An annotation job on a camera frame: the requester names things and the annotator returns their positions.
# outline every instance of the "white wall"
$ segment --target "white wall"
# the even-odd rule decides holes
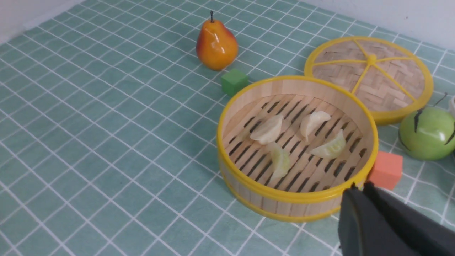
[[[302,0],[455,50],[454,0]]]
[[[0,44],[83,0],[0,0]]]

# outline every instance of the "green apple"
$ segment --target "green apple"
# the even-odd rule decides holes
[[[438,160],[455,149],[455,119],[439,108],[423,108],[405,117],[398,130],[403,150],[419,160]]]

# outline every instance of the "yellow rim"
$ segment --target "yellow rim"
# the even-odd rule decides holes
[[[362,48],[362,46],[357,42],[357,40],[364,40],[364,41],[375,41],[378,43],[382,43],[385,45],[388,45],[390,47],[393,47],[397,50],[400,50],[402,53],[404,53],[408,57],[391,57],[391,58],[384,58],[384,59],[378,59],[374,60],[373,62],[368,61],[369,55],[367,52]],[[326,61],[322,63],[315,63],[316,58],[321,54],[323,50],[326,48],[333,46],[335,44],[345,42],[345,41],[354,41],[356,45],[359,47],[359,49],[363,52],[363,54],[366,56],[367,60],[362,61],[362,60],[336,60],[336,61]],[[425,87],[422,92],[422,95],[419,98],[414,98],[409,92],[407,92],[400,84],[398,84],[388,73],[386,73],[384,70],[382,70],[379,66],[375,64],[375,62],[379,61],[390,61],[390,60],[413,60],[417,66],[420,68],[422,71],[422,74],[425,79]],[[433,77],[431,76],[430,71],[428,70],[427,66],[417,57],[415,56],[412,52],[408,51],[407,49],[396,45],[392,42],[382,40],[379,38],[373,38],[373,37],[365,37],[365,36],[351,36],[351,37],[342,37],[338,38],[332,41],[328,41],[318,48],[316,48],[310,56],[308,56],[308,60],[305,63],[305,69],[304,69],[304,74],[305,76],[308,77],[313,77],[313,67],[314,66],[320,66],[320,65],[327,65],[327,64],[334,64],[334,63],[346,63],[346,62],[359,62],[359,63],[366,63],[367,66],[365,68],[365,71],[363,72],[361,78],[363,78],[363,75],[365,75],[366,70],[370,68],[371,66],[374,66],[377,68],[381,73],[383,73],[388,79],[390,79],[395,85],[398,86],[400,90],[402,90],[409,98],[411,98],[414,102],[411,103],[410,105],[400,108],[397,110],[391,110],[391,111],[371,111],[371,114],[373,115],[373,118],[376,122],[377,125],[387,125],[387,124],[392,124],[392,123],[398,123],[400,122],[403,118],[405,118],[408,114],[411,112],[423,108],[427,102],[431,98],[431,94],[433,93]],[[361,79],[357,82],[357,84],[354,87],[354,90],[352,93],[355,92],[357,87],[360,85]]]
[[[242,173],[235,166],[235,164],[232,162],[232,160],[229,158],[229,155],[227,154],[226,150],[224,149],[223,143],[222,143],[222,127],[223,127],[224,118],[226,116],[226,112],[228,111],[228,109],[239,98],[240,95],[255,88],[256,86],[260,86],[260,85],[268,83],[268,82],[285,80],[285,79],[306,80],[306,81],[319,83],[319,84],[328,86],[330,88],[333,88],[333,89],[339,91],[340,93],[347,95],[350,99],[352,99],[354,102],[356,102],[362,108],[363,112],[366,114],[368,121],[371,125],[371,128],[373,130],[373,151],[371,152],[371,156],[368,159],[365,166],[359,171],[359,173],[357,173],[354,177],[350,178],[348,181],[346,181],[336,187],[326,189],[323,191],[317,191],[317,192],[311,192],[311,193],[286,192],[286,191],[267,187],[265,185],[262,185],[256,181],[252,180],[247,175]],[[223,163],[227,166],[227,169],[229,170],[229,172],[235,177],[235,179],[237,179],[245,187],[251,189],[253,192],[255,192],[259,195],[262,195],[262,196],[272,199],[272,200],[288,202],[288,203],[301,203],[301,204],[318,203],[318,202],[323,202],[323,201],[329,200],[331,198],[340,196],[345,189],[349,188],[352,185],[352,183],[359,184],[359,183],[363,182],[366,179],[368,172],[373,167],[374,161],[378,154],[378,148],[379,148],[378,130],[376,128],[376,124],[374,123],[373,116],[368,111],[366,106],[358,98],[356,98],[353,94],[349,93],[345,89],[343,89],[339,86],[336,86],[332,83],[329,83],[327,81],[317,79],[314,77],[304,77],[304,76],[272,77],[269,79],[264,79],[264,80],[258,81],[256,83],[253,83],[253,84],[245,87],[243,90],[239,91],[236,95],[234,95],[234,97],[231,98],[231,100],[229,100],[229,102],[227,103],[223,112],[221,113],[220,121],[218,122],[218,128],[217,128],[217,144],[218,144],[218,154],[219,154],[220,161],[223,161]]]
[[[296,217],[296,216],[286,216],[286,215],[280,215],[276,213],[271,213],[265,210],[262,210],[261,208],[251,204],[250,202],[246,201],[243,197],[241,197],[229,184],[229,182],[226,180],[226,177],[222,174],[224,182],[226,183],[226,186],[229,188],[232,194],[239,200],[242,204],[244,204],[246,207],[251,209],[252,211],[256,212],[259,215],[262,215],[264,217],[274,219],[274,220],[279,220],[279,221],[286,221],[286,222],[310,222],[310,221],[315,221],[315,220],[320,220],[323,218],[327,218],[330,215],[336,213],[337,211],[340,210],[340,206],[333,208],[332,210],[316,214],[316,215],[311,215],[311,216],[301,216],[301,217]]]

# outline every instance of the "orange pear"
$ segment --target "orange pear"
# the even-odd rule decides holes
[[[210,20],[202,24],[196,53],[205,66],[215,71],[229,66],[237,57],[237,40],[221,21],[213,19],[213,11],[210,11]]]

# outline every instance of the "toy block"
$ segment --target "toy block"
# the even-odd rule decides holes
[[[403,157],[383,151],[378,152],[368,180],[375,186],[393,190],[403,173]]]
[[[247,85],[247,75],[235,68],[221,77],[221,89],[225,94],[231,97]]]

